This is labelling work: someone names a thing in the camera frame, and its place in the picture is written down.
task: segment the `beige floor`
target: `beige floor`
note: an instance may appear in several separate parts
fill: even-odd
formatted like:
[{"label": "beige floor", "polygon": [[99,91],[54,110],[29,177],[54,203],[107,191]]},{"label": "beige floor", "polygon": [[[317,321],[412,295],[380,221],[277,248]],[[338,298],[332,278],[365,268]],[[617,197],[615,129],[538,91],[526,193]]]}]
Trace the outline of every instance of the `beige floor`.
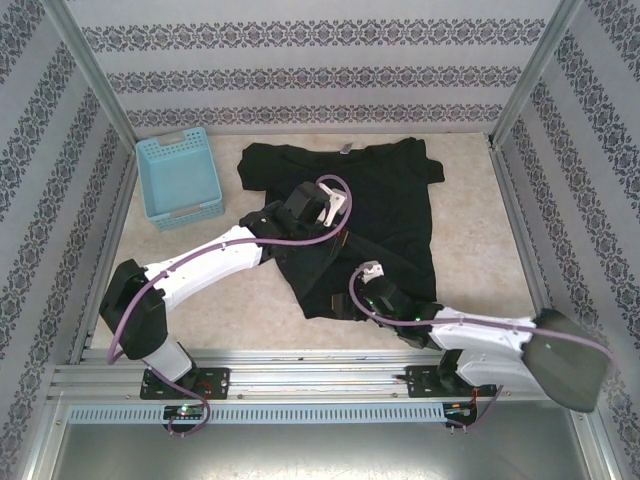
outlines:
[{"label": "beige floor", "polygon": [[[339,150],[395,142],[405,135],[215,136],[211,146],[226,213],[158,233],[144,217],[136,189],[117,252],[116,265],[135,258],[141,265],[171,258],[224,233],[264,195],[242,190],[236,165],[253,142],[291,144],[310,150]],[[520,316],[533,307],[491,160],[481,134],[419,135],[430,158],[444,164],[446,181],[430,186],[432,250],[438,299],[474,313]],[[169,328],[187,348],[224,349],[405,349],[393,332],[372,322],[306,320],[275,262],[223,279],[183,302]],[[93,348],[105,348],[111,333],[102,321]]]}]

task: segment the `metal panel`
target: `metal panel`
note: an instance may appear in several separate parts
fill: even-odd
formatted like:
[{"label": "metal panel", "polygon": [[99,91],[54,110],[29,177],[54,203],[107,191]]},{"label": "metal panel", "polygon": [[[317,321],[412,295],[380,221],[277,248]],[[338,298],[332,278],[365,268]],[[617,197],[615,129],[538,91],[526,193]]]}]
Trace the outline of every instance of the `metal panel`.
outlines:
[{"label": "metal panel", "polygon": [[[376,404],[302,404],[233,405],[211,402],[210,424],[217,425],[295,425],[328,423],[427,423],[445,422],[444,407],[438,402],[410,405]],[[72,425],[159,425],[164,405],[81,405],[71,407]],[[198,420],[175,421],[197,424]]]},{"label": "metal panel", "polygon": [[572,412],[571,418],[590,478],[622,480],[600,413],[596,411],[591,415],[584,415]]},{"label": "metal panel", "polygon": [[216,425],[170,439],[159,426],[69,425],[54,478],[582,480],[569,415],[500,404],[482,428]]},{"label": "metal panel", "polygon": [[22,472],[24,480],[51,478],[62,448],[69,419],[66,405],[46,405],[36,431],[27,464]]}]

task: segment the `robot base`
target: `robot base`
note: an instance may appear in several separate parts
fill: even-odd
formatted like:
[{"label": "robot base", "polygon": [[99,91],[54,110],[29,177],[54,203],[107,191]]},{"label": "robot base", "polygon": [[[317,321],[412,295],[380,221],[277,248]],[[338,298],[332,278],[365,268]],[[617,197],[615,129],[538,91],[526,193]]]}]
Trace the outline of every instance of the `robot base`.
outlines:
[{"label": "robot base", "polygon": [[399,379],[407,382],[409,398],[471,397],[474,388],[478,397],[490,398],[497,391],[495,385],[473,387],[461,379],[449,381],[443,376],[442,367],[437,365],[409,365]]},{"label": "robot base", "polygon": [[[198,368],[193,393],[207,400],[226,400],[229,393],[231,370],[228,368]],[[142,386],[140,387],[142,400],[192,400],[160,380],[151,370],[144,371]]]}]

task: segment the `black mounting plate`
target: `black mounting plate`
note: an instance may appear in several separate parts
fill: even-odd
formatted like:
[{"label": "black mounting plate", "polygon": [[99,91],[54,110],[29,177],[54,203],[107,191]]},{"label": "black mounting plate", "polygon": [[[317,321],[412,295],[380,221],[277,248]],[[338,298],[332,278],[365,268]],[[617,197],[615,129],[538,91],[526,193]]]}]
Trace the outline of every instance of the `black mounting plate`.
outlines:
[{"label": "black mounting plate", "polygon": [[[437,365],[408,365],[404,371],[409,398],[471,397],[473,395],[474,387],[471,385],[461,386],[455,393],[445,388],[440,382]],[[478,397],[493,397],[497,391],[495,385],[476,388]]]},{"label": "black mounting plate", "polygon": [[[229,393],[231,370],[228,368],[200,368],[192,392],[207,400],[226,400]],[[144,371],[140,387],[142,400],[184,400],[185,395],[156,377],[150,369]]]}]

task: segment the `black t-shirt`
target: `black t-shirt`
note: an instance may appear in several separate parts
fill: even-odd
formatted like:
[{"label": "black t-shirt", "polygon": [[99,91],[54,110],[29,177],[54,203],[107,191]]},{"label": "black t-shirt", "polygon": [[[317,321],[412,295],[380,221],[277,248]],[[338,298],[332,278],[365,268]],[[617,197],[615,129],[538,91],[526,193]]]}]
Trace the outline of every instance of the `black t-shirt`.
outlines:
[{"label": "black t-shirt", "polygon": [[331,296],[347,292],[353,271],[371,260],[402,290],[436,300],[427,187],[443,182],[444,175],[442,164],[427,158],[424,140],[406,138],[347,154],[254,143],[242,152],[238,172],[245,190],[266,191],[266,204],[286,201],[299,184],[328,173],[351,188],[349,235],[277,259],[306,318],[336,318]]}]

